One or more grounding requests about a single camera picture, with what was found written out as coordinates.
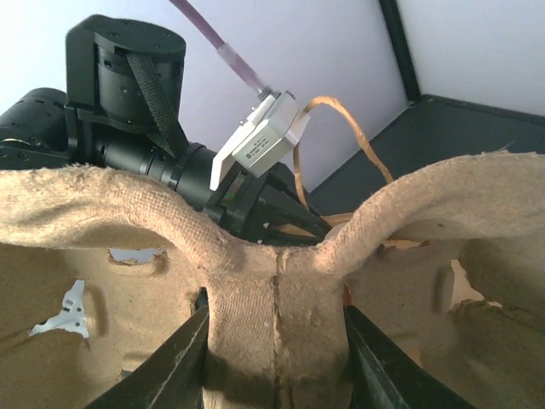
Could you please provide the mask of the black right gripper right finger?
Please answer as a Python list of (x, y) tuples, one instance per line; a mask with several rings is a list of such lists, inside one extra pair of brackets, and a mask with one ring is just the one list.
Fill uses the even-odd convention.
[(473, 406), (419, 367), (359, 309), (346, 306), (344, 317), (353, 370), (351, 408)]

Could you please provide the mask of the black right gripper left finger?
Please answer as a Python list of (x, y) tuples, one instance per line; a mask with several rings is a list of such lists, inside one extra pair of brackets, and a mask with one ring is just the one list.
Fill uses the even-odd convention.
[(209, 307), (197, 310), (148, 359), (88, 408), (202, 408), (203, 369), (208, 348)]

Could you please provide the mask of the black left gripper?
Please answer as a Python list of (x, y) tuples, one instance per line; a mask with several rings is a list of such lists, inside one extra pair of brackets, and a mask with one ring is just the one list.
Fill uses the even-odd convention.
[(203, 195), (203, 212), (232, 236), (263, 245), (316, 245), (330, 231), (322, 217), (295, 200), (285, 164), (260, 177), (235, 164), (216, 191)]

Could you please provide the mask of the large brown paper bag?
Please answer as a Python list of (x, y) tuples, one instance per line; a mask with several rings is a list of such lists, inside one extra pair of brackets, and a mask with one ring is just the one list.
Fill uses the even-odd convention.
[(305, 183), (311, 182), (313, 191), (341, 168), (355, 153), (362, 153), (378, 170), (386, 184), (393, 175), (372, 148), (356, 118), (331, 96), (317, 96), (301, 110), (295, 122), (310, 118), (311, 129), (303, 133), (293, 149), (293, 173), (296, 198), (308, 208)]

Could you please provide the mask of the brown pulp cup carrier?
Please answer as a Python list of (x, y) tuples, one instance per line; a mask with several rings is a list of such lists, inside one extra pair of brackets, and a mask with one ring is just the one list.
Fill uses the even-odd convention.
[(79, 408), (209, 297), (208, 408), (345, 408), (343, 293), (479, 408), (544, 405), (544, 157), (432, 164), (311, 247), (236, 239), (160, 184), (1, 174), (1, 405)]

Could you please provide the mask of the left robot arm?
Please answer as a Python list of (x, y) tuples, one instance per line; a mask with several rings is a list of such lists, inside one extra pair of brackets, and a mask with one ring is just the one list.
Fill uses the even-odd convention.
[(95, 14), (66, 35), (66, 89), (34, 89), (1, 117), (3, 170), (89, 164), (158, 181), (230, 234), (314, 245), (330, 226), (282, 158), (308, 116), (292, 94), (246, 79), (258, 102), (219, 152), (178, 120), (186, 42), (150, 23)]

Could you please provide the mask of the black right frame post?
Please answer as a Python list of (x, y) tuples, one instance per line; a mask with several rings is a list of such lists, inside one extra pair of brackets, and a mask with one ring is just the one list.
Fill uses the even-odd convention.
[(404, 85), (405, 96), (410, 103), (419, 102), (422, 100), (422, 92), (405, 35), (398, 2), (396, 0), (379, 0), (378, 3)]

